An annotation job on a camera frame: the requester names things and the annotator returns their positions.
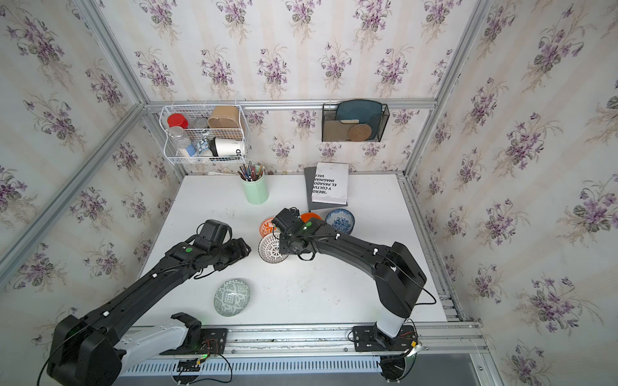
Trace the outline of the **plain orange bowl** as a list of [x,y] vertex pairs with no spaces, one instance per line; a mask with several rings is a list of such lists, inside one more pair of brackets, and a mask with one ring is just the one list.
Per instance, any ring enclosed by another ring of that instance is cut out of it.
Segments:
[[315,221],[315,220],[322,220],[322,218],[319,215],[317,215],[316,213],[314,213],[314,212],[304,213],[304,214],[302,214],[300,216],[300,218],[301,218],[302,222],[304,222],[304,223],[312,222],[312,221]]

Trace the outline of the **brown white patterned bowl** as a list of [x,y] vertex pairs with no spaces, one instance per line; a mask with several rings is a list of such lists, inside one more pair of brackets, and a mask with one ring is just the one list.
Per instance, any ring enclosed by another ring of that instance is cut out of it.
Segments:
[[274,234],[264,236],[258,246],[258,254],[261,259],[269,264],[284,262],[288,255],[279,250],[279,239]]

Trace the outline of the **orange floral white bowl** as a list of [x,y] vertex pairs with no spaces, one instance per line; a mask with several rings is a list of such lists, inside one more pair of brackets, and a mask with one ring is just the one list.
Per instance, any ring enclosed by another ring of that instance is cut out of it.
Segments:
[[274,218],[269,217],[266,218],[259,226],[259,234],[261,237],[266,237],[268,235],[277,233],[278,229],[273,223]]

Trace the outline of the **dark rimmed blue floral bowl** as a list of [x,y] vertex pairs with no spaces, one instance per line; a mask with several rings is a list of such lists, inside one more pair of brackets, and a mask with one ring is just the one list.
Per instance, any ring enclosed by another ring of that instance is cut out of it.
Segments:
[[326,215],[325,222],[341,233],[351,234],[355,226],[355,217],[347,209],[334,209]]

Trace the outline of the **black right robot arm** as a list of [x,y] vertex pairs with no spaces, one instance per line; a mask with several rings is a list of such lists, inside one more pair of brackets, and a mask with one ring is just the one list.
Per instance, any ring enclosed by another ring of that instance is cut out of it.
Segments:
[[328,255],[373,278],[381,305],[388,312],[376,321],[376,328],[388,339],[399,336],[427,283],[426,274],[404,244],[387,246],[362,241],[323,220],[304,222],[299,217],[279,214],[273,224],[280,231],[281,253],[297,257],[309,253],[311,259],[317,254]]

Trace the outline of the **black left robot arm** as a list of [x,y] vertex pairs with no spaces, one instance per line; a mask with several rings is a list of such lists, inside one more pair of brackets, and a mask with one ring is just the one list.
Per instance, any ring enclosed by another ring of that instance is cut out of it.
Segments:
[[148,310],[200,270],[222,271],[248,257],[246,242],[201,248],[196,238],[171,247],[138,281],[81,318],[69,315],[55,327],[49,357],[41,369],[62,385],[111,385],[120,375],[126,349],[115,346]]

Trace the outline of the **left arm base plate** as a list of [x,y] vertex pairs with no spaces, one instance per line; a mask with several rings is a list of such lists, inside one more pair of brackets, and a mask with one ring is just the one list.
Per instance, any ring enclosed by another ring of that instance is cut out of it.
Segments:
[[189,331],[179,347],[161,352],[160,355],[222,354],[225,351],[228,332],[227,328],[201,328],[199,333]]

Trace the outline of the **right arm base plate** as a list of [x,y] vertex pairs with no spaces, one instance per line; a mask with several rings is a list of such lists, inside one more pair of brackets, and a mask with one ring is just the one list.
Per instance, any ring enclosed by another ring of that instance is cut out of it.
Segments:
[[356,352],[406,352],[420,345],[416,329],[405,324],[394,337],[387,336],[376,325],[354,326],[349,340]]

